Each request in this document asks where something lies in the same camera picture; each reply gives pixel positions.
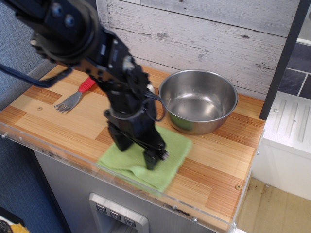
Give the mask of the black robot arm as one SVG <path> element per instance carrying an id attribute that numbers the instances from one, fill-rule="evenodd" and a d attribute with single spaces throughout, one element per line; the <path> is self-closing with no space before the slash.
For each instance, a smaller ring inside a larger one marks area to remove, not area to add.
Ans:
<path id="1" fill-rule="evenodd" d="M 168 157 L 166 144 L 155 128 L 158 96 L 149 89 L 143 72 L 127 46 L 99 21 L 84 0 L 7 0 L 17 19 L 33 31 L 31 45 L 44 59 L 66 69 L 45 80 L 30 78 L 2 65 L 1 71 L 37 87 L 48 88 L 73 70 L 86 73 L 104 91 L 109 133 L 121 151 L 132 144 L 144 148 L 149 170 Z"/>

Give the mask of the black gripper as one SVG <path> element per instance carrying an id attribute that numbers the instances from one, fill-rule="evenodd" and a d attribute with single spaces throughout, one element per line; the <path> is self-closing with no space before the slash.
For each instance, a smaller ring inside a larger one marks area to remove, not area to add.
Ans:
<path id="1" fill-rule="evenodd" d="M 158 161 L 166 160 L 166 143 L 155 128 L 156 108 L 152 98 L 146 98 L 140 108 L 132 114 L 117 112 L 113 108 L 105 111 L 111 138 L 120 151 L 127 150 L 133 143 L 144 151 L 148 170 L 154 170 Z"/>

